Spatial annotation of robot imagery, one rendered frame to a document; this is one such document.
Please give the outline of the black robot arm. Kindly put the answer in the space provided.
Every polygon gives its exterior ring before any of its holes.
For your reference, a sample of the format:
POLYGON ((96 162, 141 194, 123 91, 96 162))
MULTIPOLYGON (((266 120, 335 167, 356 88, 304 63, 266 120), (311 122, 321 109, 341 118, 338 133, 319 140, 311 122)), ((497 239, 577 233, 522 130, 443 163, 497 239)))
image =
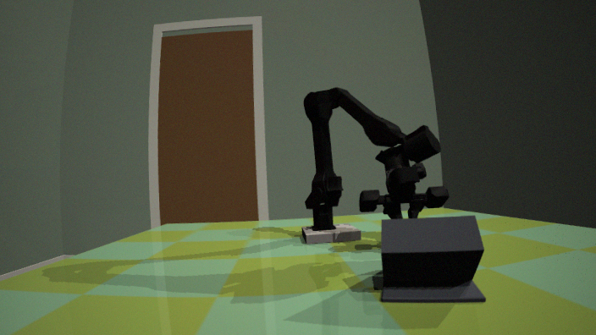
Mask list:
POLYGON ((362 125, 367 138, 374 145, 390 147, 386 151, 381 150, 375 157, 384 164, 388 193, 391 193, 394 187, 416 187, 415 183, 427 176, 421 161, 441 152, 439 141, 428 126, 423 125, 405 135, 401 133, 398 125, 375 115, 348 90, 334 87, 309 93, 304 99, 304 108, 306 116, 312 122, 316 174, 312 181, 312 192, 305 204, 306 209, 313 210, 313 231, 336 229, 333 225, 333 207, 339 206, 344 189, 341 176, 334 172, 329 121, 332 109, 339 106, 362 125), (397 146, 398 144, 401 145, 397 146), (411 166, 409 160, 416 163, 411 166), (399 164, 409 167, 386 171, 399 164), (323 203, 325 205, 321 205, 323 203))

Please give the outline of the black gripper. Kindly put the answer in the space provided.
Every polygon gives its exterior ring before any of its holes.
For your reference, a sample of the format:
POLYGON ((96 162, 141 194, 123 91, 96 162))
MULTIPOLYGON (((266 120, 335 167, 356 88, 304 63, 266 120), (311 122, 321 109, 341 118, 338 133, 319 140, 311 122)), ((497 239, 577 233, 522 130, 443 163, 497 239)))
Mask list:
POLYGON ((415 193, 416 187, 411 188, 410 185, 394 187, 388 195, 380 195, 378 189, 362 191, 359 200, 360 211, 374 212, 378 208, 377 205, 383 205, 384 214, 390 219, 398 219, 403 218, 400 203, 409 203, 408 217, 417 218, 424 206, 440 208, 449 198, 449 191, 444 186, 428 187, 426 193, 415 193))

